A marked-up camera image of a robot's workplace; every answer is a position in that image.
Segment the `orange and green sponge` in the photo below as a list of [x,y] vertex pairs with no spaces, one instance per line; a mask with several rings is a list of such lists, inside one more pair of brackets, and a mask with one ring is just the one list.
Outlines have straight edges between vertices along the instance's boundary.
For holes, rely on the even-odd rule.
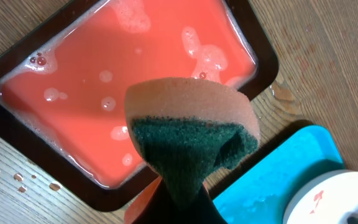
[[258,149],[260,131],[248,97],[209,80],[162,78],[130,86],[124,111],[136,151],[158,174],[124,221],[222,223],[203,182]]

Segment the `white plate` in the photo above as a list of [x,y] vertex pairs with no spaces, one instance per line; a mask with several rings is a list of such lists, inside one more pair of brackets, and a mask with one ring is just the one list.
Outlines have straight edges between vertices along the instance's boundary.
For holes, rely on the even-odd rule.
[[309,181],[288,203],[283,222],[358,223],[358,171],[334,170]]

